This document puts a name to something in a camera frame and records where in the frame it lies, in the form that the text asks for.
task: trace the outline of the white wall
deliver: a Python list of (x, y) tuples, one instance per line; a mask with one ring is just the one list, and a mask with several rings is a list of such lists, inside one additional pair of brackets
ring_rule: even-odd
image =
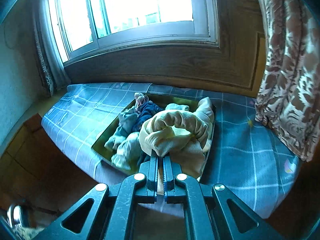
[(23, 113), (44, 94), (36, 67), (29, 1), (18, 0), (0, 25), (0, 145)]

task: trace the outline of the checkered bedsheet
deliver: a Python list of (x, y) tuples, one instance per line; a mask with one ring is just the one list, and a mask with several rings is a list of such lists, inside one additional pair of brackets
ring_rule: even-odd
[(255, 100), (245, 96), (154, 84), (70, 85), (44, 116), (42, 126), (58, 148), (96, 181), (119, 183), (126, 175), (102, 161), (91, 146), (97, 134), (134, 99), (135, 92), (193, 100), (210, 97), (217, 107), (214, 151), (202, 183), (225, 184), (262, 218), (269, 217), (291, 189), (301, 161), (269, 129), (254, 121)]

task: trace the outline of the curtain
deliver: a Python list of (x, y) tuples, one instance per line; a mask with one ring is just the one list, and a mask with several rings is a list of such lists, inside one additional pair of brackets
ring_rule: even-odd
[(259, 0), (266, 67), (256, 117), (302, 160), (320, 137), (320, 28), (302, 0)]
[(39, 57), (38, 70), (47, 95), (52, 96), (55, 90), (70, 84), (70, 79), (64, 70), (53, 35), (48, 0), (33, 2), (34, 35)]

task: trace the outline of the open box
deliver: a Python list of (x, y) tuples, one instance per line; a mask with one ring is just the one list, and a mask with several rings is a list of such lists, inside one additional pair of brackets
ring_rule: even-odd
[[(190, 112), (194, 112), (196, 111), (197, 107), (198, 107), (198, 101), (194, 101), (194, 100), (189, 100), (189, 99), (184, 99), (184, 98), (177, 98), (177, 97), (173, 97), (173, 96), (166, 96), (166, 95), (156, 95), (156, 94), (145, 94), (149, 97), (149, 100), (153, 101), (155, 104), (157, 104), (159, 107), (165, 108), (168, 104), (170, 103), (176, 103), (178, 105), (187, 105), (190, 108)], [(131, 108), (132, 106), (135, 105), (135, 99), (132, 100), (132, 102), (126, 106), (126, 109)], [(212, 110), (214, 112), (214, 116), (216, 116), (216, 107), (212, 106)], [(99, 136), (99, 138), (95, 141), (95, 143), (92, 145), (92, 149), (97, 152), (99, 155), (101, 155), (103, 157), (103, 160), (110, 164), (111, 166), (111, 157), (113, 156), (113, 154), (115, 154), (115, 152), (109, 151), (107, 150), (104, 145), (105, 143), (108, 141), (108, 139), (115, 133), (116, 128), (119, 125), (119, 118), (118, 116), (111, 122), (111, 124), (104, 130), (104, 132)], [(213, 133), (214, 133), (214, 127), (215, 127), (215, 120), (213, 122), (213, 131), (212, 131), (212, 136), (211, 136), (211, 140), (213, 139)], [(209, 157), (209, 153), (210, 153), (210, 149), (208, 150), (208, 152), (206, 153), (206, 158), (204, 161), (204, 165), (202, 167), (202, 171), (204, 170), (204, 167), (207, 163), (208, 157)], [(139, 168), (137, 167), (135, 162), (130, 163), (130, 167), (131, 170), (127, 171), (127, 170), (123, 170), (120, 169), (118, 167), (113, 166), (114, 168), (116, 168), (117, 170), (122, 171), (123, 173), (127, 174), (127, 175), (132, 175), (134, 173), (137, 173)]]

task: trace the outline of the triangular cutout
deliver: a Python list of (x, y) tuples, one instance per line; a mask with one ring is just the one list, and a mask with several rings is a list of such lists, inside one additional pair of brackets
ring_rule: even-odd
[(227, 204), (241, 234), (258, 226), (232, 199), (228, 199)]
[(93, 203), (93, 198), (87, 199), (76, 211), (74, 211), (62, 222), (62, 226), (74, 232), (75, 234), (79, 234), (84, 226), (85, 220), (89, 215)]

